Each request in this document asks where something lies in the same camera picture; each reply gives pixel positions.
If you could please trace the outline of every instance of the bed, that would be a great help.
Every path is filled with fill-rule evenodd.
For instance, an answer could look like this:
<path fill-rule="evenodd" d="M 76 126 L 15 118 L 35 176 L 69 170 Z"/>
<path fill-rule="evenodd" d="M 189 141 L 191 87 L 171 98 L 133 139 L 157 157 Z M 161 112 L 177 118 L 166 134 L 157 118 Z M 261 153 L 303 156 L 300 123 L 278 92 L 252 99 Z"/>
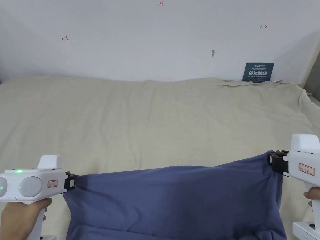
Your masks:
<path fill-rule="evenodd" d="M 320 107 L 295 84 L 21 76 L 0 85 L 1 172 L 36 167 L 44 154 L 62 155 L 78 175 L 216 166 L 289 150 L 293 133 L 320 136 Z M 312 217 L 304 191 L 284 179 L 289 239 L 293 221 Z M 64 239 L 70 212 L 62 196 L 53 200 L 42 233 Z"/>

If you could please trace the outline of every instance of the finger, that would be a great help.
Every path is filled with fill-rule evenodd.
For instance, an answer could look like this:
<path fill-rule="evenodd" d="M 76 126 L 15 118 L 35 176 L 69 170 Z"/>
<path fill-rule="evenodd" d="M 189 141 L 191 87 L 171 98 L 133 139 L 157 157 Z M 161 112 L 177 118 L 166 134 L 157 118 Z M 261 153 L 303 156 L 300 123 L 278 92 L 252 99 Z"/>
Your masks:
<path fill-rule="evenodd" d="M 45 198 L 42 199 L 40 201 L 34 202 L 32 204 L 30 204 L 30 206 L 34 206 L 37 208 L 37 210 L 40 212 L 42 209 L 49 207 L 52 203 L 52 199 L 51 198 Z"/>
<path fill-rule="evenodd" d="M 311 200 L 320 200 L 320 188 L 310 188 L 310 190 L 308 192 L 305 192 L 303 195 Z"/>

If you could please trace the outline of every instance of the handheld device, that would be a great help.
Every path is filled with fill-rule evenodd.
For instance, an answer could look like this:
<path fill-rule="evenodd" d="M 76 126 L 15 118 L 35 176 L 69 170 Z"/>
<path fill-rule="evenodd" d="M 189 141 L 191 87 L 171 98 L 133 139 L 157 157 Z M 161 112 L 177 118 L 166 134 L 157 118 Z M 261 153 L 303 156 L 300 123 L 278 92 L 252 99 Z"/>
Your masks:
<path fill-rule="evenodd" d="M 320 187 L 320 142 L 316 135 L 293 134 L 290 151 L 269 153 L 272 170 Z M 293 234 L 301 240 L 320 240 L 320 200 L 312 200 L 315 222 L 294 222 Z"/>
<path fill-rule="evenodd" d="M 37 168 L 12 169 L 0 174 L 0 201 L 36 201 L 62 194 L 75 188 L 75 175 L 62 169 L 62 157 L 43 155 Z M 55 236 L 41 236 L 44 209 L 28 240 L 56 240 Z"/>

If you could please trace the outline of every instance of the sign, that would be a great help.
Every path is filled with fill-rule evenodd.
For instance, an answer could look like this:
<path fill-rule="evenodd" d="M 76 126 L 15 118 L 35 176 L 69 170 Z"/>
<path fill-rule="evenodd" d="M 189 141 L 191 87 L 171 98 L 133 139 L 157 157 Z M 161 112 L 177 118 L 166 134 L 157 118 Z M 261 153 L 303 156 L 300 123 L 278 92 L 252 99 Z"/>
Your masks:
<path fill-rule="evenodd" d="M 270 81 L 274 62 L 247 62 L 242 81 L 261 83 Z"/>

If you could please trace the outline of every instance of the blue t-shirt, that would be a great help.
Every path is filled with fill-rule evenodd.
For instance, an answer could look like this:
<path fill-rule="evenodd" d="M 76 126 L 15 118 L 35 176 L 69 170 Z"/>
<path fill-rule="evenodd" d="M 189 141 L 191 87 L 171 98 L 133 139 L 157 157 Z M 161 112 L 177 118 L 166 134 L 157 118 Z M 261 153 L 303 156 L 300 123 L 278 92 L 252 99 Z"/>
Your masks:
<path fill-rule="evenodd" d="M 268 153 L 217 167 L 76 177 L 67 240 L 286 239 Z"/>

